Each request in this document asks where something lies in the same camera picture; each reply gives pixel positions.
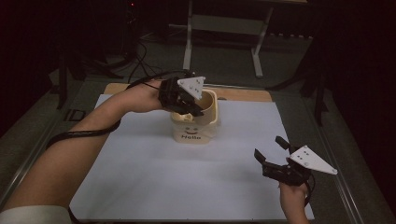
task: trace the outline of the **metal frame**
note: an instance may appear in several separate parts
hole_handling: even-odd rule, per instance
[[[258,35],[259,42],[255,48],[251,49],[251,56],[253,60],[254,70],[256,77],[263,77],[262,65],[260,63],[260,49],[262,48],[262,41],[268,28],[269,21],[273,14],[274,8],[268,9],[264,21],[244,20],[237,18],[225,18],[216,16],[196,15],[192,13],[192,0],[189,1],[189,17],[187,21],[187,44],[184,53],[183,69],[190,69],[192,43],[191,34],[192,30],[206,30],[215,32],[245,34],[245,35]]]

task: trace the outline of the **white sheet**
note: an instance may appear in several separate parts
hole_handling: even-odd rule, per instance
[[[109,95],[101,95],[101,104]],[[82,220],[285,219],[275,180],[262,176],[257,148],[285,164],[287,139],[275,103],[219,101],[221,126],[206,145],[177,143],[169,113],[126,115],[71,203]],[[308,218],[314,218],[311,207]]]

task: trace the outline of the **human arm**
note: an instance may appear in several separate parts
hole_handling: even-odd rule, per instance
[[[159,87],[160,81],[151,81]],[[113,95],[70,131],[103,130],[128,112],[161,109],[158,90],[138,85]],[[71,138],[53,144],[36,161],[15,189],[3,210],[26,205],[60,205],[67,208],[90,171],[108,134]]]
[[[309,223],[305,214],[305,194],[308,189],[305,184],[301,186],[289,186],[279,182],[280,205],[290,224]]]

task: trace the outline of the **white triangular marker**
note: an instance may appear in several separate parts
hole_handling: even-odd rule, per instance
[[[308,146],[301,147],[291,154],[290,158],[303,167],[311,170],[321,171],[331,175],[336,175],[338,173],[336,169],[332,168],[329,163],[324,161]]]
[[[202,98],[202,88],[204,87],[205,77],[182,78],[177,84],[197,100]]]

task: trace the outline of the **human hand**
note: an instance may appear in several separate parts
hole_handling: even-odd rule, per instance
[[[305,194],[308,192],[306,184],[289,186],[279,182],[280,205],[290,224],[309,223],[305,215]]]

